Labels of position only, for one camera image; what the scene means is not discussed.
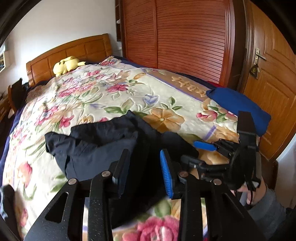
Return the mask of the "grey right sleeve forearm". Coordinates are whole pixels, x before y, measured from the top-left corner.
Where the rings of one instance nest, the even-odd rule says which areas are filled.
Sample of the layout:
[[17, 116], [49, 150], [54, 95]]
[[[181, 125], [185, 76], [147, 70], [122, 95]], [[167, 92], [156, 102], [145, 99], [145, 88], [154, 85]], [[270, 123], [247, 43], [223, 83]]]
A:
[[265, 195], [248, 210], [248, 213], [268, 240], [284, 224], [292, 209], [282, 206], [276, 198], [276, 193], [267, 188]]

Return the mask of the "person's right hand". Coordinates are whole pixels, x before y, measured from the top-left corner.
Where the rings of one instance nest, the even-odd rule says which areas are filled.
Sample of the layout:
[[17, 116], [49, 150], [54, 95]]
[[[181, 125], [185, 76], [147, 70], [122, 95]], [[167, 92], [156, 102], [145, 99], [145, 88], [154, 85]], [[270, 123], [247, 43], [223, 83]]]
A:
[[243, 206], [257, 204], [265, 195], [267, 190], [265, 181], [261, 178], [261, 184], [255, 191], [248, 190], [246, 185], [242, 185], [238, 190], [231, 192], [233, 194], [241, 194], [240, 202]]

